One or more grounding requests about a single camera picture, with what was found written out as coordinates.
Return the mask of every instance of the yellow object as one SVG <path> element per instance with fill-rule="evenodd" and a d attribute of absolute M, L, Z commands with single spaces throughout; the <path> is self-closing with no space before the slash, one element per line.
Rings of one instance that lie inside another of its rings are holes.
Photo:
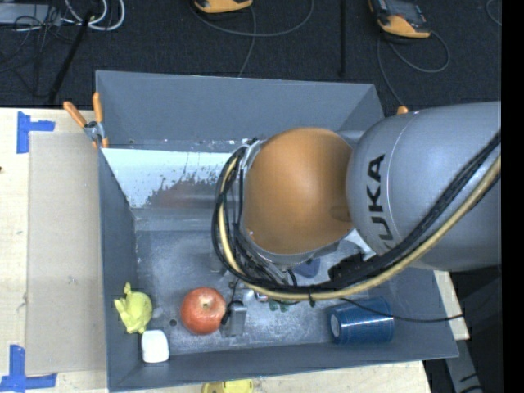
<path fill-rule="evenodd" d="M 253 391 L 252 380 L 232 380 L 230 382 L 205 383 L 202 393 L 251 393 Z"/>
<path fill-rule="evenodd" d="M 144 333 L 153 315 L 153 305 L 147 294 L 131 291 L 131 284 L 125 283 L 125 298 L 115 300 L 115 307 L 128 333 Z"/>
<path fill-rule="evenodd" d="M 406 106 L 399 106 L 399 109 L 396 110 L 397 115 L 407 114 L 409 109 Z"/>

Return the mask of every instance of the white cable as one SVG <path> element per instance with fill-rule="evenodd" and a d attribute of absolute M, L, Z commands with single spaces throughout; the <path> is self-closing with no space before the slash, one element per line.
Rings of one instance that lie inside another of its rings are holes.
<path fill-rule="evenodd" d="M 76 13 L 76 11 L 73 10 L 73 7 L 71 6 L 71 3 L 69 2 L 69 0 L 64 0 L 64 3 L 65 5 L 67 6 L 67 10 L 69 10 L 71 12 L 71 15 L 73 15 L 73 17 L 77 20 L 71 20 L 71 19 L 66 19 L 65 17 L 62 18 L 62 20 L 64 22 L 67 22 L 67 23 L 73 23 L 73 24 L 77 24 L 77 25 L 81 25 L 83 20 L 82 18 Z M 91 20 L 89 22 L 90 25 L 93 25 L 93 24 L 96 24 L 98 22 L 100 22 L 101 20 L 104 19 L 104 17 L 106 17 L 106 14 L 107 14 L 107 1 L 106 0 L 102 0 L 102 3 L 104 5 L 104 11 L 103 13 L 100 15 L 100 17 L 98 19 L 95 19 L 95 20 Z"/>
<path fill-rule="evenodd" d="M 115 29 L 119 28 L 124 23 L 124 19 L 125 19 L 125 4 L 124 4 L 124 0 L 118 0 L 118 1 L 119 1 L 119 4 L 120 4 L 120 10 L 122 11 L 122 14 L 121 14 L 118 22 L 116 22 L 112 26 L 97 26 L 97 25 L 95 25 L 96 23 L 99 23 L 107 14 L 107 2 L 106 2 L 106 0 L 102 0 L 102 3 L 104 4 L 104 12 L 102 13 L 102 15 L 98 19 L 90 21 L 88 23 L 88 27 L 90 29 L 100 30 L 100 31 L 111 31 L 111 30 L 115 30 Z M 83 19 L 73 10 L 73 7 L 71 6 L 69 0 L 64 0 L 64 2 L 65 2 L 65 5 L 67 6 L 68 10 L 71 12 L 71 15 L 73 15 L 73 17 L 79 22 L 79 23 L 76 23 L 76 24 L 80 25 L 82 23 Z M 67 20 L 64 19 L 64 21 L 67 21 L 67 22 L 70 22 L 70 23 L 75 23 L 75 22 L 73 22 L 72 20 L 69 20 L 69 19 L 67 19 Z"/>

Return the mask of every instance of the black carpet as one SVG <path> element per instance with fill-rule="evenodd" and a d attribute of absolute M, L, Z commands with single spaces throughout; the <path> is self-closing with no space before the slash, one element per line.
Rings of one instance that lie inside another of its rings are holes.
<path fill-rule="evenodd" d="M 51 2 L 66 14 L 64 0 L 16 1 Z M 69 1 L 84 14 L 90 0 Z M 346 0 L 346 59 L 342 65 L 341 0 L 255 0 L 253 11 L 212 21 L 215 26 L 241 33 L 252 33 L 256 25 L 257 34 L 271 35 L 257 36 L 254 42 L 250 36 L 208 26 L 187 0 L 124 0 L 124 23 L 113 31 L 88 29 L 52 101 L 52 86 L 80 27 L 63 23 L 24 32 L 2 25 L 0 106 L 61 107 L 69 100 L 80 109 L 91 109 L 96 70 L 218 76 L 242 73 L 247 78 L 374 84 L 386 115 L 395 114 L 400 104 L 418 110 L 500 100 L 502 0 L 416 3 L 434 34 L 398 44 L 382 39 L 367 0 Z M 121 15 L 118 1 L 107 0 L 107 5 L 106 18 L 114 24 Z M 500 336 L 486 342 L 486 348 L 492 350 L 479 346 L 479 352 L 472 351 L 478 368 L 501 367 L 501 323 L 493 332 Z M 436 377 L 443 380 L 445 371 L 436 367 L 438 363 L 427 364 L 432 384 L 439 386 Z M 501 370 L 489 379 L 492 391 L 502 391 Z M 441 389 L 446 390 L 440 391 L 448 391 L 449 381 L 442 383 Z"/>

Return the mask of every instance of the gray metal surface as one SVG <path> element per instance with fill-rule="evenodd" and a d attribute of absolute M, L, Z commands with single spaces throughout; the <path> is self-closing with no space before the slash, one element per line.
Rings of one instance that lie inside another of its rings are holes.
<path fill-rule="evenodd" d="M 14 25 L 16 22 L 17 27 L 39 26 L 39 22 L 46 20 L 49 11 L 55 10 L 47 4 L 0 2 L 0 24 Z M 53 24 L 59 26 L 61 18 L 58 16 Z"/>
<path fill-rule="evenodd" d="M 330 301 L 313 308 L 300 303 L 287 311 L 272 311 L 269 303 L 260 303 L 248 294 L 244 298 L 245 330 L 236 337 L 222 337 L 219 332 L 195 336 L 180 320 L 179 305 L 190 289 L 213 286 L 228 300 L 233 280 L 217 266 L 210 227 L 205 224 L 210 223 L 216 174 L 213 164 L 218 166 L 222 158 L 212 156 L 205 166 L 199 160 L 189 165 L 187 160 L 198 156 L 186 153 L 181 157 L 179 152 L 187 148 L 181 141 L 239 141 L 294 124 L 336 130 L 350 124 L 348 117 L 352 115 L 359 125 L 371 126 L 382 117 L 380 107 L 369 112 L 356 110 L 363 101 L 367 101 L 364 106 L 376 102 L 373 86 L 98 72 L 97 90 L 105 104 L 111 142 L 111 148 L 98 152 L 111 391 L 456 356 L 453 333 L 444 322 L 399 322 L 395 338 L 386 346 L 335 346 L 329 339 L 323 310 Z M 238 91 L 240 106 L 235 98 Z M 225 111 L 227 103 L 235 109 Z M 202 111 L 204 106 L 215 110 Z M 261 112 L 267 115 L 260 118 Z M 123 155 L 119 148 L 129 153 Z M 150 151 L 149 156 L 139 148 Z M 194 191 L 184 195 L 175 189 L 184 181 L 181 177 L 192 174 L 189 188 L 197 186 L 197 176 L 207 177 L 200 198 Z M 158 197 L 166 188 L 171 205 Z M 352 250 L 348 243 L 342 241 L 340 249 L 323 256 L 316 278 L 328 278 L 328 268 Z M 297 277 L 300 283 L 306 281 Z M 155 313 L 148 328 L 165 331 L 169 339 L 171 356 L 165 363 L 143 363 L 139 335 L 125 332 L 113 300 L 122 296 L 126 282 L 153 301 Z M 373 292 L 362 294 L 371 295 L 386 297 L 397 314 L 419 318 L 445 315 L 432 271 L 407 269 Z"/>
<path fill-rule="evenodd" d="M 431 108 L 387 118 L 359 140 L 346 193 L 361 237 L 379 255 L 399 244 L 455 175 L 500 127 L 500 102 Z M 460 206 L 500 153 L 498 147 L 427 234 Z M 500 262 L 500 182 L 419 262 L 460 271 Z"/>
<path fill-rule="evenodd" d="M 384 118 L 375 88 L 273 79 L 97 71 L 112 147 L 267 138 L 296 126 L 367 129 Z"/>

